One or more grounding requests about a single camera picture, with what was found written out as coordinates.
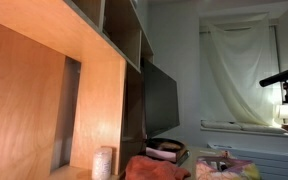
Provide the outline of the sheer white curtain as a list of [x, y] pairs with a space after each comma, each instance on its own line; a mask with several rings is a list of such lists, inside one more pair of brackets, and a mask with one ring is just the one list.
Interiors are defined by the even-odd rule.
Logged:
[[268, 16], [243, 30], [226, 30], [211, 22], [207, 27], [205, 53], [228, 109], [238, 122], [272, 125], [280, 90], [259, 85], [278, 72]]

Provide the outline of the wooden shelf unit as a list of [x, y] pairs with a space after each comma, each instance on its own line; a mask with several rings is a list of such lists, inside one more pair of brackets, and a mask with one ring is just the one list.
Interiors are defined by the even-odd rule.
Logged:
[[[133, 0], [0, 0], [0, 180], [82, 179], [101, 146], [121, 174], [126, 73], [152, 55]], [[68, 58], [81, 64], [72, 151], [52, 170]]]

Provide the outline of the black monitor screen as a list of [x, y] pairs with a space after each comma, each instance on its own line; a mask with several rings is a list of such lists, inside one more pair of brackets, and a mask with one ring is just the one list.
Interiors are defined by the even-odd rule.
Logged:
[[141, 71], [146, 134], [152, 138], [180, 125], [177, 82], [146, 60], [141, 64]]

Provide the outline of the floral cosmetic pouch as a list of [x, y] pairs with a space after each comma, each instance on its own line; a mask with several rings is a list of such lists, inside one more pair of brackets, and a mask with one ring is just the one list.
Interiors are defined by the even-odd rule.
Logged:
[[223, 151], [219, 156], [199, 156], [196, 160], [196, 180], [262, 180], [251, 160], [240, 160]]

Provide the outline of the orange towel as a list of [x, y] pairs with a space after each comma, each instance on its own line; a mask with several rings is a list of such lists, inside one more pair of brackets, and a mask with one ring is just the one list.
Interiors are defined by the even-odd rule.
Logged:
[[153, 160], [146, 156], [134, 156], [125, 170], [125, 180], [184, 180], [191, 173], [168, 162]]

